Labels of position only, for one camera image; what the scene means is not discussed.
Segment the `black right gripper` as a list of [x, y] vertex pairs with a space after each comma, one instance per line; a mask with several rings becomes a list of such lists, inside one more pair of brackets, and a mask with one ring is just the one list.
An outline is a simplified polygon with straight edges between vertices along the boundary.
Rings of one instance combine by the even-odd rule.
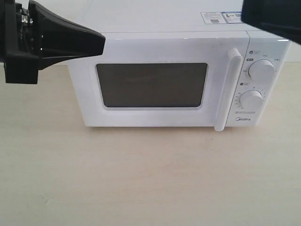
[[301, 43], [300, 0], [245, 0], [241, 21], [299, 45]]

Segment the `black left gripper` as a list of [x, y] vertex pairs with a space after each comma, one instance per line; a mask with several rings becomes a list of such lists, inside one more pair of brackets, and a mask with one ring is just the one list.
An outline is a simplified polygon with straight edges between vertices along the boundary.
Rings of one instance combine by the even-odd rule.
[[32, 32], [41, 47], [39, 58], [25, 38], [29, 16], [22, 5], [14, 0], [0, 2], [0, 61], [6, 83], [37, 84], [39, 70], [103, 54], [105, 37], [101, 33], [69, 21], [35, 0], [29, 1], [28, 10], [33, 20]]

